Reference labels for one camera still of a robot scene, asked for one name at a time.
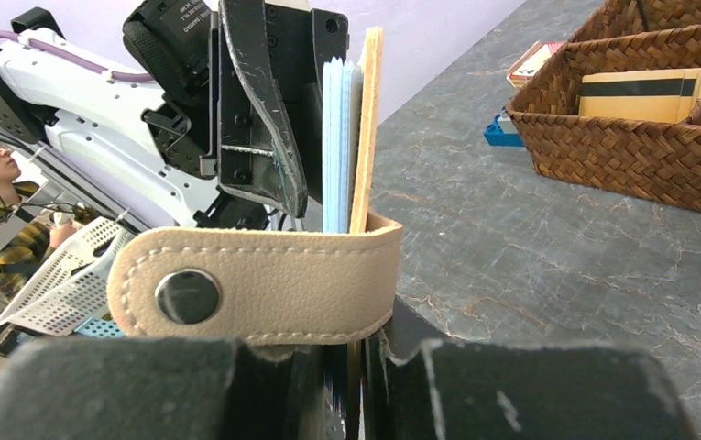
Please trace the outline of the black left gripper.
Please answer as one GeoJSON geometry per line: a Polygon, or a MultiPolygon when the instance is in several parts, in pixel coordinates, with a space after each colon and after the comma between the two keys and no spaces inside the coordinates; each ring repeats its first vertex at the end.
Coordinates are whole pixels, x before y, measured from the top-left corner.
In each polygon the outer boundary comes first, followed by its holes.
{"type": "Polygon", "coordinates": [[[321,190],[322,73],[344,59],[340,13],[265,1],[146,1],[126,19],[129,53],[161,87],[142,121],[184,173],[198,227],[301,219],[321,190]]]}

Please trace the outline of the beige leather card holder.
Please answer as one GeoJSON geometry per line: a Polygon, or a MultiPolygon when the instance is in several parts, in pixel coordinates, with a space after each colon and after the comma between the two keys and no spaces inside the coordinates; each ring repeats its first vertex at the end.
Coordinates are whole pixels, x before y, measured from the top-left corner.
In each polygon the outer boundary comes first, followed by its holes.
{"type": "Polygon", "coordinates": [[[369,208],[377,141],[383,30],[366,31],[360,150],[347,234],[161,227],[115,257],[107,298],[127,336],[235,336],[254,345],[338,345],[374,334],[392,316],[402,225],[369,208]],[[159,307],[157,290],[191,273],[211,306],[195,324],[159,307]]]}

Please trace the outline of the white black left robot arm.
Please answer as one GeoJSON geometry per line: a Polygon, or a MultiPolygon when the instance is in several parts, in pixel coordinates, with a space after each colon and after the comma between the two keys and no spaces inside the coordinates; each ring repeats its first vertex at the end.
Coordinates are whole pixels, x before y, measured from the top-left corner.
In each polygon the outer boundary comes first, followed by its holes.
{"type": "Polygon", "coordinates": [[[109,177],[73,189],[103,206],[155,204],[178,226],[264,229],[302,217],[320,184],[322,73],[348,46],[344,15],[263,1],[145,1],[127,71],[28,10],[0,31],[0,127],[109,177]]]}

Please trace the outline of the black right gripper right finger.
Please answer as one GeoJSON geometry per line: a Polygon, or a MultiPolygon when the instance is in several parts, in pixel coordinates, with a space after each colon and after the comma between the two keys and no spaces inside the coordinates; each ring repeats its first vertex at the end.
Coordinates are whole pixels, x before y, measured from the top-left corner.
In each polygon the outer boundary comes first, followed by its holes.
{"type": "Polygon", "coordinates": [[[598,341],[450,337],[404,302],[365,342],[369,439],[693,439],[663,365],[598,341]]]}

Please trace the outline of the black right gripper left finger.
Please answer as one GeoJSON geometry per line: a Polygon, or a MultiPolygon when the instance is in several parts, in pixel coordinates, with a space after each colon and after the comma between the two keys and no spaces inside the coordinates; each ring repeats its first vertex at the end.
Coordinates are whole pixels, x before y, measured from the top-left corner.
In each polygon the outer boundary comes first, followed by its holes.
{"type": "Polygon", "coordinates": [[[0,439],[323,439],[316,346],[66,337],[0,372],[0,439]]]}

